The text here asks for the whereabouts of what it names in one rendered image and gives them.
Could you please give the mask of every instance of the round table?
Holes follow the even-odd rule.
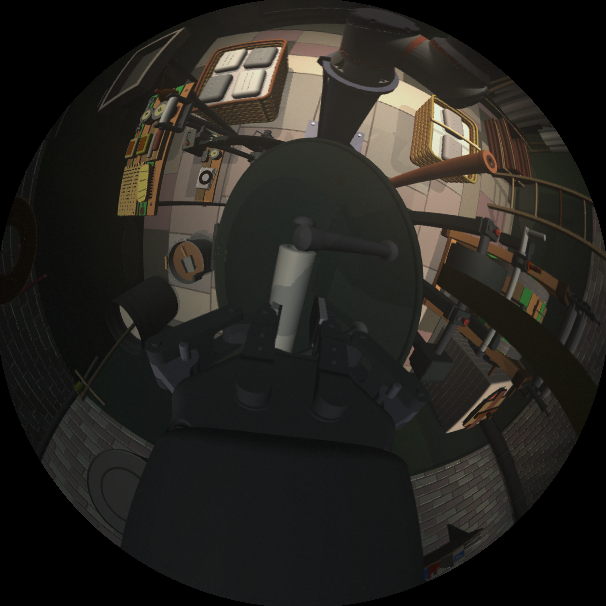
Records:
[[[423,264],[410,213],[385,174],[352,147],[297,139],[266,151],[246,170],[225,206],[215,242],[219,307],[245,313],[269,297],[278,248],[292,243],[299,216],[316,227],[373,242],[392,240],[385,263],[357,253],[318,251],[293,354],[309,348],[309,316],[326,299],[342,330],[355,321],[401,364],[412,347],[423,302]]]

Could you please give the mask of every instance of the white cylinder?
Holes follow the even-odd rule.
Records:
[[[298,250],[292,244],[281,244],[278,250],[270,303],[282,305],[275,347],[288,353],[295,343],[315,260],[315,251]]]

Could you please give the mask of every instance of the wooden stick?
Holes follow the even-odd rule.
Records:
[[[441,122],[438,122],[437,120],[434,120],[433,118],[431,118],[431,121],[435,122],[438,126],[442,126],[447,131],[453,133],[454,135],[457,136],[457,138],[463,139],[463,141],[467,141],[467,143],[469,143],[469,145],[471,145],[472,147],[475,147],[478,151],[482,151],[475,143],[472,143],[469,139],[466,139],[463,135],[460,135],[454,128],[450,128],[450,126],[446,126],[446,124],[442,124]]]
[[[124,339],[126,339],[126,335],[128,335],[128,333],[130,333],[130,331],[134,327],[135,327],[135,323],[133,322],[126,329],[126,332],[116,341],[116,344],[110,349],[110,352],[105,356],[105,359],[103,360],[103,362],[101,362],[101,364],[99,364],[99,368],[97,368],[97,370],[95,371],[95,374],[91,377],[90,381],[88,382],[88,385],[84,388],[84,391],[80,394],[80,400],[82,402],[84,402],[84,396],[86,396],[88,390],[90,389],[90,386],[93,384],[93,381],[97,378],[97,375],[101,372],[101,369],[105,366],[105,363],[109,360],[109,357],[114,353],[114,351],[116,351],[116,349],[118,348],[118,345],[120,345],[120,343],[122,343],[122,341],[124,341]]]
[[[82,385],[86,387],[86,379],[77,370],[76,374],[78,375],[78,378],[82,381]],[[103,404],[103,406],[106,405],[105,402],[92,389],[89,389],[89,391],[93,394],[93,396],[95,396],[95,398],[97,398],[97,400],[99,400],[99,402],[101,402],[101,404]]]

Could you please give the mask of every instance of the wicker basket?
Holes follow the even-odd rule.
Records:
[[[479,146],[478,127],[476,126],[476,123],[464,113],[453,109],[444,103],[444,101],[440,101],[435,95],[432,95],[415,114],[412,147],[410,149],[410,160],[415,166],[430,166],[432,164],[437,164],[438,162],[443,162],[442,158],[439,158],[433,153],[431,146],[434,133],[434,123],[431,121],[434,115],[434,103],[437,104],[438,107],[449,109],[451,112],[457,114],[463,123],[469,127],[469,140]],[[478,151],[474,148],[470,148],[469,153],[478,153]],[[444,177],[441,180],[446,181],[447,183],[475,183],[478,180],[478,175]]]
[[[237,99],[226,101],[224,103],[209,104],[209,107],[227,124],[250,124],[255,122],[273,122],[278,117],[280,103],[288,74],[288,42],[286,40],[262,40],[259,42],[246,42],[244,44],[233,44],[225,46],[215,51],[210,61],[206,64],[204,73],[196,85],[196,96],[200,96],[206,83],[213,75],[215,67],[221,56],[229,51],[245,48],[247,50],[255,48],[264,48],[267,46],[280,47],[278,53],[277,65],[272,75],[269,85],[269,91],[263,97],[254,97],[252,99]],[[209,122],[214,122],[203,112],[199,114]]]

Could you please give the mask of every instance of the copper pipe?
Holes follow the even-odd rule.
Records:
[[[444,177],[460,177],[461,175],[482,173],[494,174],[496,172],[497,162],[494,156],[488,150],[484,150],[479,154],[467,154],[460,158],[452,158],[452,160],[444,160],[431,166],[417,168],[397,177],[392,177],[390,181],[394,187],[402,187],[403,185],[433,181]]]

